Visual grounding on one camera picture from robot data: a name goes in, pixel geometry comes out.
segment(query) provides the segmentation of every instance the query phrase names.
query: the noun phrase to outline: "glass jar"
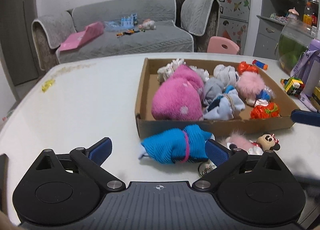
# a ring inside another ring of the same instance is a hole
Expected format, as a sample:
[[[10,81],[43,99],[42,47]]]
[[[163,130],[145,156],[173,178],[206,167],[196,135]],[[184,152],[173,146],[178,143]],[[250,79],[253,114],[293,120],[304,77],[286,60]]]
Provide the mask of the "glass jar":
[[[312,29],[310,25],[289,18],[279,39],[280,63],[287,74],[290,74],[301,53],[308,49],[311,40],[317,38],[317,35],[317,29]]]

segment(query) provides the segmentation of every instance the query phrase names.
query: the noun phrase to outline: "pink paper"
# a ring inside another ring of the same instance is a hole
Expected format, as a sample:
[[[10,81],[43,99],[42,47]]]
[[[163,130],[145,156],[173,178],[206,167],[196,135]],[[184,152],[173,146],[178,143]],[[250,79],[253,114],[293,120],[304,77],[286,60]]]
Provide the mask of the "pink paper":
[[[60,51],[76,49],[90,40],[99,37],[104,30],[102,22],[92,23],[85,27],[84,31],[71,34],[65,42],[61,43]]]

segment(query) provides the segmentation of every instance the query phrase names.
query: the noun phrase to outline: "orange plastic wrapper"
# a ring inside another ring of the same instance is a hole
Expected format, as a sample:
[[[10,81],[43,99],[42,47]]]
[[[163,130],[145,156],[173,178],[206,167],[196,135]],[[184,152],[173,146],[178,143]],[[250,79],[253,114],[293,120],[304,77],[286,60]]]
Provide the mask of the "orange plastic wrapper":
[[[250,113],[251,119],[264,119],[279,116],[280,109],[271,102],[268,106],[257,105]]]
[[[248,72],[254,72],[259,74],[259,69],[256,66],[247,64],[245,61],[242,61],[239,65],[238,65],[238,73],[239,75],[242,75],[242,73],[244,71],[248,71]]]

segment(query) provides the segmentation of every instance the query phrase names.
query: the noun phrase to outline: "gray ribbed platform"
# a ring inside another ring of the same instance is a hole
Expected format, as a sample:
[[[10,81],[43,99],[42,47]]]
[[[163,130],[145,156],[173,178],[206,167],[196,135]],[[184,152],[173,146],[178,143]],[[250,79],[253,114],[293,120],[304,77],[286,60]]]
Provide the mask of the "gray ribbed platform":
[[[46,227],[22,224],[29,230]],[[108,194],[87,218],[50,230],[298,230],[294,224],[277,228],[247,226],[226,215],[209,193],[195,192],[186,182],[132,182]]]

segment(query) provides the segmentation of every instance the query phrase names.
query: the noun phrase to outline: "green water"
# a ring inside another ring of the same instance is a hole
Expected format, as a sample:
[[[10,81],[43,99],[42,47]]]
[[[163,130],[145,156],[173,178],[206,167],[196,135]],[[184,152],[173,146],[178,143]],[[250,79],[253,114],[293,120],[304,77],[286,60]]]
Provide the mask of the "green water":
[[[306,50],[307,47],[305,45],[281,34],[279,39],[279,55],[284,71],[290,73],[292,68],[297,64],[301,53]]]

